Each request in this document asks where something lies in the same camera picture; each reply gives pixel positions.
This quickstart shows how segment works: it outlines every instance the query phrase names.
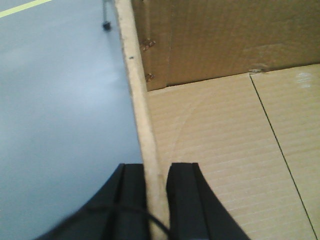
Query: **corrugated cardboard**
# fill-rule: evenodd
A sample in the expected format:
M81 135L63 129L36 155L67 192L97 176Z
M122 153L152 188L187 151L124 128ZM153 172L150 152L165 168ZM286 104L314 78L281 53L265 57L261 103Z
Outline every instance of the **corrugated cardboard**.
M168 168L197 162L253 240L316 239L319 66L234 74L320 62L320 2L115 0L115 6L149 211L168 225ZM146 39L156 44L142 51ZM146 74L154 75L147 83ZM234 76L217 78L226 75ZM216 79L196 82L210 78ZM196 83L159 89L189 82ZM164 239L154 226L152 237Z
M149 90L167 86L170 48L171 0L132 0L144 74L154 78L146 83ZM143 42L155 41L155 45L143 51Z
M320 64L252 79L320 237Z
M253 240L315 239L249 74L148 92L164 173L197 162Z
M166 226L169 225L169 207L165 190L165 177L158 161L157 147L146 101L147 88L140 55L133 9L130 0L116 0L116 13L122 42L123 58L126 64L133 110L141 147L146 184L147 206ZM164 233L151 223L153 239L166 239Z
M133 0L148 90L320 63L318 0Z

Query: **black plastic part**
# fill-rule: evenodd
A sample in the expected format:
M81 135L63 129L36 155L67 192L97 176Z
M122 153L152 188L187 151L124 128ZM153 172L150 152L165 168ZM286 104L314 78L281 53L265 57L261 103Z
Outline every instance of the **black plastic part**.
M120 205L147 208L144 167L142 164L125 165ZM149 240L148 219L142 214L124 211L117 215L113 240Z
M102 24L102 27L105 31L110 31L111 30L111 22L109 21L105 21L103 24Z
M100 190L79 209L99 205L146 207L146 189L142 164L120 164ZM107 211L80 218L58 236L52 231L37 240L148 240L149 223L146 216L130 211Z
M179 240L250 240L213 193L197 163L173 163L166 190L170 228Z
M173 163L167 184L170 229L179 240L209 240L192 164Z

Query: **yellow line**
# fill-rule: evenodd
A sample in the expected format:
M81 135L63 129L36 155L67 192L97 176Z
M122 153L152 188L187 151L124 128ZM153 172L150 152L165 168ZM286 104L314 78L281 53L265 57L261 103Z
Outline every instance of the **yellow line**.
M35 7L40 4L44 4L49 1L51 1L51 0L34 0L34 1L30 1L25 4L15 6L13 8L10 8L10 9L4 10L4 11L0 11L0 18L8 16L10 14L15 14L17 12L20 12L20 11L23 11L23 10L26 10L26 9L29 9L32 7Z

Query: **gray surface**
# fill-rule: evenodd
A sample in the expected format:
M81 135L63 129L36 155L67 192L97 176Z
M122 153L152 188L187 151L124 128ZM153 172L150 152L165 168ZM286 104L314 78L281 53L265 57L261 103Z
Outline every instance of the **gray surface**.
M100 0L52 0L0 18L1 240L44 233L118 163L141 162L111 21L104 32Z

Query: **cardboard floor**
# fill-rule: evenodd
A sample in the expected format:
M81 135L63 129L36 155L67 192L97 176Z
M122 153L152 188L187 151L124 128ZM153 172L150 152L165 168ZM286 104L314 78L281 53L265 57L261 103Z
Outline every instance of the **cardboard floor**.
M311 65L148 92L162 170L167 174L173 162L199 163L253 240L316 239L319 72L320 65Z

